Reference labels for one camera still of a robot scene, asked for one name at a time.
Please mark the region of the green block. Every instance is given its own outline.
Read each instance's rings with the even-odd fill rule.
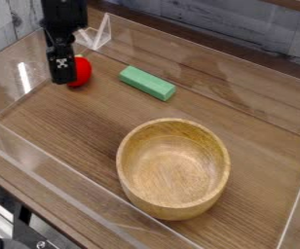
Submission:
[[[167,101],[175,93],[175,85],[132,66],[122,71],[119,79],[163,101]]]

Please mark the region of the red object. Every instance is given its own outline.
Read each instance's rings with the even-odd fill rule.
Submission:
[[[92,67],[86,58],[75,57],[75,71],[76,71],[76,81],[68,83],[70,87],[80,87],[87,83],[91,77]]]

